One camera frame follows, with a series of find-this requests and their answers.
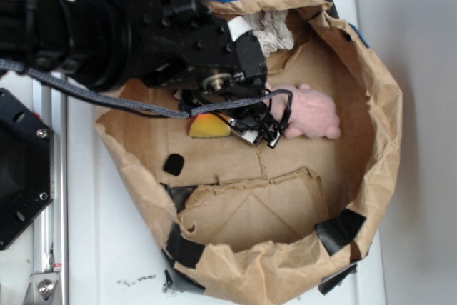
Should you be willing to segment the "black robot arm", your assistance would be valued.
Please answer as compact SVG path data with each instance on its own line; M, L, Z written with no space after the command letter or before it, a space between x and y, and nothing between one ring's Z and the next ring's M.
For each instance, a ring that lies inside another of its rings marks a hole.
M201 0L1 0L1 72L27 74L91 104L149 118L214 114L243 140L275 147L252 30L235 34Z

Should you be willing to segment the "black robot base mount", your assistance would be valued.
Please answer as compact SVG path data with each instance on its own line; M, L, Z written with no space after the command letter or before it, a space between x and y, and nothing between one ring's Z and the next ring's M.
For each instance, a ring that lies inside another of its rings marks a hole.
M1 89L1 250L51 203L52 130Z

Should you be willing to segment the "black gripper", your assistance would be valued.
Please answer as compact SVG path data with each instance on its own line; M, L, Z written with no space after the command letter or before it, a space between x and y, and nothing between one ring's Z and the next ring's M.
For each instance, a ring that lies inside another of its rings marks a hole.
M235 31L205 1L142 0L142 81L182 90L185 111L202 106L244 141L273 148L286 118L271 113L260 43L250 26Z

